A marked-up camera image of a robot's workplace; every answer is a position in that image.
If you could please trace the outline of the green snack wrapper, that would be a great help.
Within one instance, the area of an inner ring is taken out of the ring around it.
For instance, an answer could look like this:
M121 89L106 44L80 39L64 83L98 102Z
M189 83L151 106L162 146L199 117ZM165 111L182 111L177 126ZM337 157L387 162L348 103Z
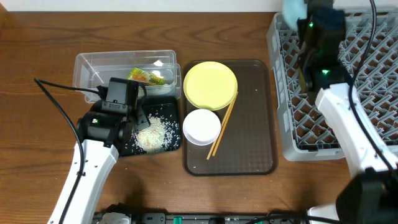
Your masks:
M156 74L141 70L140 68L134 67L129 75L128 80L134 80L137 82L142 82L147 85L164 85L165 81L163 78L158 77Z

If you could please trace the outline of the white rice bowl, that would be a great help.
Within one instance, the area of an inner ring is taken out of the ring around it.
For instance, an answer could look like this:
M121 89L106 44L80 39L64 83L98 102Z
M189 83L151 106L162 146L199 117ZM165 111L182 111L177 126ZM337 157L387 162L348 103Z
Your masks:
M217 115L205 109L190 112L183 121L183 134L197 146L213 143L221 132L221 121Z

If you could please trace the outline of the yellow plate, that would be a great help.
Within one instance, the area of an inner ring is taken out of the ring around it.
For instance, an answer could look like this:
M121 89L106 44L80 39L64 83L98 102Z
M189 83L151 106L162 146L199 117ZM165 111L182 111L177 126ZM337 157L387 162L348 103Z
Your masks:
M216 111L228 106L238 92L236 75L220 62L200 62L183 81L186 99L195 107Z

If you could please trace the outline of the light blue bowl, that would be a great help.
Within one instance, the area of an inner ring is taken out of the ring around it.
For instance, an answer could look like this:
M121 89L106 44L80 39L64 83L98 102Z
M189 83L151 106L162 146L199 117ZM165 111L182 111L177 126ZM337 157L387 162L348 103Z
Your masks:
M283 0L282 15L285 23L294 31L298 31L298 20L307 18L307 3L304 0Z

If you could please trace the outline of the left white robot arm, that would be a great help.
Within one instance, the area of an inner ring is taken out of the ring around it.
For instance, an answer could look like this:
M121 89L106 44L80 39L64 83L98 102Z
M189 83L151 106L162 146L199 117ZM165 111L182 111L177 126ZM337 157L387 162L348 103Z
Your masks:
M149 127L141 121L145 85L111 78L99 86L100 99L72 127L73 160L49 223L90 223L106 179L133 132Z

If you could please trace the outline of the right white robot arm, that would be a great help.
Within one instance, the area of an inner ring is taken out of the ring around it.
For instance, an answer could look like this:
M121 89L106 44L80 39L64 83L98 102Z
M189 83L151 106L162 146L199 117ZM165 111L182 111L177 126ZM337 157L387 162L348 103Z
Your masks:
M310 208L312 222L397 223L397 156L377 133L338 59L345 39L342 10L321 6L297 21L300 86L333 130L351 180L334 203Z

